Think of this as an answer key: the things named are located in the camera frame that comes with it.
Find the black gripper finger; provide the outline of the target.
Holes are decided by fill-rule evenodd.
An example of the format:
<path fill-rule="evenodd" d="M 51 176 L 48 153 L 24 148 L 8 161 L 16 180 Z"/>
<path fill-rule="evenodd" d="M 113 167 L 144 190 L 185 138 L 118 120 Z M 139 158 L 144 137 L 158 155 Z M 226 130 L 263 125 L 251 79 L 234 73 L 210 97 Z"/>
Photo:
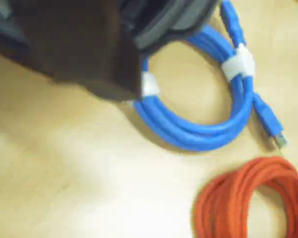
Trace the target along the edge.
<path fill-rule="evenodd" d="M 140 55 L 114 0 L 14 0 L 33 57 L 56 82 L 112 101 L 141 97 Z"/>

